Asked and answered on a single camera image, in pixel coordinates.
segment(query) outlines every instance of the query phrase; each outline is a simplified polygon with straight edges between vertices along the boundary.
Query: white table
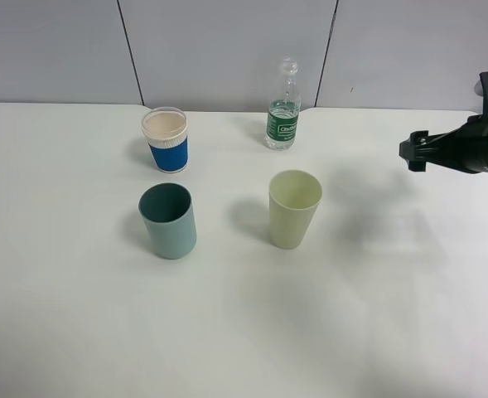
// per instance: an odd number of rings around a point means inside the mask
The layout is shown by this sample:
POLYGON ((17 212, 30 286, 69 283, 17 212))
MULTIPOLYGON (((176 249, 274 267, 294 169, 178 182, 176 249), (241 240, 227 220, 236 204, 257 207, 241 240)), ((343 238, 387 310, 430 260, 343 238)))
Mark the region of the white table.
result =
POLYGON ((399 142, 467 112, 189 113, 190 163, 153 167, 141 106, 0 104, 0 398, 488 397, 488 174, 407 171, 399 142), (323 201, 267 242, 268 182, 323 201), (193 196, 198 243, 157 258, 137 211, 193 196))

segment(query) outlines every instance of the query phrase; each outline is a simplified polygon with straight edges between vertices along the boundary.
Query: plastic cup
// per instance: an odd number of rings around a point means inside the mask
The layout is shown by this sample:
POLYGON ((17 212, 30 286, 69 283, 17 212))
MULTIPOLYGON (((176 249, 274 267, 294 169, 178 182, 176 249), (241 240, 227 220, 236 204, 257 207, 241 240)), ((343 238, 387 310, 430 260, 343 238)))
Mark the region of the plastic cup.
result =
POLYGON ((164 183, 141 196, 138 209, 155 252, 167 259, 180 259, 196 245, 192 196, 179 184, 164 183))
POLYGON ((186 115, 178 108, 149 111, 142 121, 143 134, 153 160, 162 172, 180 172, 188 163, 186 115))
POLYGON ((298 247, 316 212, 323 190, 315 177, 300 170, 277 174, 269 183, 269 233, 281 249, 298 247))

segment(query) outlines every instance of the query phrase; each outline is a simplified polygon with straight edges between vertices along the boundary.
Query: clear plastic bottle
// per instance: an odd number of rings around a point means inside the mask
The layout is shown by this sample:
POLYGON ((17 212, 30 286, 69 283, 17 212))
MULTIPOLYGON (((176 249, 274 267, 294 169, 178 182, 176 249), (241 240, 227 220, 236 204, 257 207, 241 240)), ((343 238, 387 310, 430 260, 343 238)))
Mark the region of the clear plastic bottle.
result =
POLYGON ((290 148, 295 141, 301 95, 297 86, 297 62, 286 58, 279 66, 279 76, 269 103, 266 146, 276 151, 290 148))

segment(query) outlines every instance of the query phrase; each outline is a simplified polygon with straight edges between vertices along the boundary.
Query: green bottle label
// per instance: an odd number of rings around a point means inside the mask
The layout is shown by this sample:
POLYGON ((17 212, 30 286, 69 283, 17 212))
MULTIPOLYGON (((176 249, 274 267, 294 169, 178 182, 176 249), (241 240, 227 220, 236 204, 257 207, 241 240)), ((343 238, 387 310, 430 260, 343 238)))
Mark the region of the green bottle label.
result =
MULTIPOLYGON (((290 108, 295 107, 295 104, 288 103, 290 108)), ((290 141, 295 137, 297 131, 297 120, 299 115, 285 119, 279 118, 271 114, 271 110, 268 111, 268 127, 266 132, 271 139, 275 141, 290 141)))

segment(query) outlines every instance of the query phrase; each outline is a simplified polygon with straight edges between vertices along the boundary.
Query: gray wall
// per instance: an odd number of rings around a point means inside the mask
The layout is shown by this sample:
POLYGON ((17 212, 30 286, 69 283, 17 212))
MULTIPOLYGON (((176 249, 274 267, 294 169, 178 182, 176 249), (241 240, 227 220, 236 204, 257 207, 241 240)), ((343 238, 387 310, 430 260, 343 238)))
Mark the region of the gray wall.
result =
POLYGON ((0 0, 0 101, 139 104, 113 0, 0 0))
POLYGON ((318 106, 469 109, 488 0, 340 0, 318 106))
POLYGON ((264 110, 283 56, 314 106, 334 0, 121 0, 147 106, 264 110))

